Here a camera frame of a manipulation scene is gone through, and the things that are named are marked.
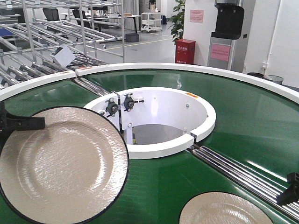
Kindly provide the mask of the black image-left gripper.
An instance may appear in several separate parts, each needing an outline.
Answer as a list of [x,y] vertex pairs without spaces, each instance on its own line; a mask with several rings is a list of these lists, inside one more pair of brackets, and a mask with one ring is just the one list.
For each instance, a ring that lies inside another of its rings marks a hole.
[[7,131],[41,130],[45,128],[44,117],[26,117],[7,113],[5,103],[0,103],[0,137],[4,138]]

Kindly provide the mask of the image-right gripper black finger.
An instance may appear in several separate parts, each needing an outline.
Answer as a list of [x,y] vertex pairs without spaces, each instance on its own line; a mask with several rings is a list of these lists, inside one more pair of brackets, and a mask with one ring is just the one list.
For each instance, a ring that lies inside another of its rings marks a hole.
[[296,172],[287,175],[287,183],[290,186],[277,196],[277,204],[280,206],[288,205],[299,200],[299,174]]

